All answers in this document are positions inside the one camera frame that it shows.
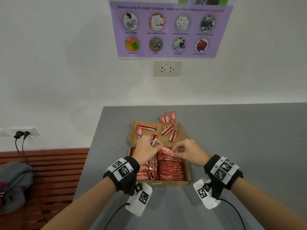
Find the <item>poster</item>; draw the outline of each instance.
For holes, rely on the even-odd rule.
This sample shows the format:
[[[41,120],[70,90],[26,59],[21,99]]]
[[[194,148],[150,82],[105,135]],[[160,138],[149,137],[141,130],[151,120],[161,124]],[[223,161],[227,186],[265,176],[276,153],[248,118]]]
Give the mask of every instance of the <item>poster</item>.
[[[235,0],[110,0],[120,58],[215,58]]]

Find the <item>open box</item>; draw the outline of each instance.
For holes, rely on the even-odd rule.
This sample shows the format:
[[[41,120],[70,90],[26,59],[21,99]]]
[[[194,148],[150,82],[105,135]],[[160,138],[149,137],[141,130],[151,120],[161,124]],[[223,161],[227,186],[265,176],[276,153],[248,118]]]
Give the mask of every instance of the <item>open box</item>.
[[[159,140],[163,143],[163,145],[167,148],[172,148],[175,143],[182,141],[184,139],[188,139],[188,136],[185,133],[185,130],[183,129],[182,125],[180,123],[176,124],[175,130],[178,131],[177,136],[176,136],[176,140],[174,143],[169,142],[169,137],[170,137],[170,133],[167,134],[167,136],[162,136],[160,135],[160,133],[162,132],[162,127],[163,125],[161,123],[150,123],[150,122],[136,122],[136,121],[132,121],[131,122],[131,130],[130,130],[130,134],[129,134],[129,141],[130,141],[130,145],[131,147],[129,147],[128,150],[128,156],[131,155],[131,151],[132,148],[136,147],[136,143],[137,143],[137,129],[136,129],[136,124],[140,123],[140,124],[146,124],[146,125],[150,125],[150,126],[155,126],[157,127],[157,131],[151,131],[151,130],[147,130],[147,129],[142,129],[143,130],[143,135],[149,135],[151,136],[153,133],[156,135],[159,135]],[[187,161],[185,161],[185,175],[186,175],[186,182],[178,182],[178,181],[159,181],[159,180],[142,180],[142,182],[146,182],[149,185],[161,185],[161,186],[187,186],[190,181],[191,181],[191,176],[190,176],[190,170],[189,170],[189,164]]]

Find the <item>person's left hand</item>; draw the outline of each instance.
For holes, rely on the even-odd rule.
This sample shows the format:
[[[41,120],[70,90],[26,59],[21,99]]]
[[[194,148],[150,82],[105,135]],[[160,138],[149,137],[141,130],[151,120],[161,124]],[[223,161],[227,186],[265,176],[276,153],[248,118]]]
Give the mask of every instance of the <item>person's left hand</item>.
[[[143,135],[142,138],[137,140],[136,148],[132,157],[136,159],[140,166],[153,158],[154,155],[163,148],[163,144],[159,140],[157,140],[157,143],[154,146],[151,146],[149,141],[149,135]]]

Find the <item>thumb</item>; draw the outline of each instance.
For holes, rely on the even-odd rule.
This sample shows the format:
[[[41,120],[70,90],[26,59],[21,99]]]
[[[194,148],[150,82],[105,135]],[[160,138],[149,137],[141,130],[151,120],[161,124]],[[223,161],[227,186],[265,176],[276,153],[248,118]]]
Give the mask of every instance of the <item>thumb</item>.
[[[154,148],[156,149],[156,151],[159,151],[159,150],[163,149],[163,144],[159,144]]]
[[[170,154],[171,157],[176,157],[176,158],[183,158],[184,153],[183,152],[172,152]]]

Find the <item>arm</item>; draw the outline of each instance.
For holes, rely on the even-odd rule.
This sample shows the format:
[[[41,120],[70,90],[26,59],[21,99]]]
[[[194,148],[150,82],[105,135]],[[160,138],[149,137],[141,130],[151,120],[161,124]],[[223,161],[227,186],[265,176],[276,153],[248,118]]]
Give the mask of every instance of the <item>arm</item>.
[[[210,159],[194,140],[185,139],[172,150],[174,153],[171,156],[186,159],[202,167]],[[266,230],[307,229],[307,223],[303,219],[242,178],[234,182],[231,192]]]
[[[143,136],[138,140],[133,158],[143,165],[149,161],[163,145],[152,147],[149,143],[150,136]],[[113,181],[106,177],[92,189],[63,209],[42,230],[85,230],[94,223],[101,210],[116,192]]]

